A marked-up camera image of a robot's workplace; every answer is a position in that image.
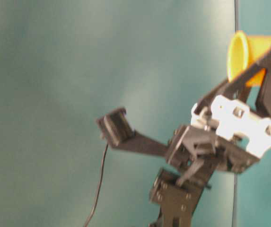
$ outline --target black wire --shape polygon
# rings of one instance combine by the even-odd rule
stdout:
[[[235,9],[235,32],[239,30],[239,11],[238,11],[238,0],[234,0],[234,9]],[[234,192],[233,192],[233,208],[232,208],[232,227],[237,226],[237,174],[234,174]]]
[[[104,164],[105,164],[105,158],[106,158],[106,153],[107,153],[107,149],[108,149],[108,144],[106,145],[105,151],[103,153],[103,157],[102,157],[102,164],[101,164],[101,169],[100,169],[100,175],[99,175],[99,181],[98,181],[98,185],[97,185],[97,189],[96,189],[96,196],[94,198],[94,204],[91,210],[91,213],[89,214],[89,216],[86,219],[86,222],[84,224],[84,227],[87,227],[90,220],[92,219],[94,212],[96,210],[96,205],[97,205],[97,201],[98,201],[98,196],[99,196],[99,192],[101,190],[101,185],[102,185],[102,181],[103,181],[103,173],[104,173]]]

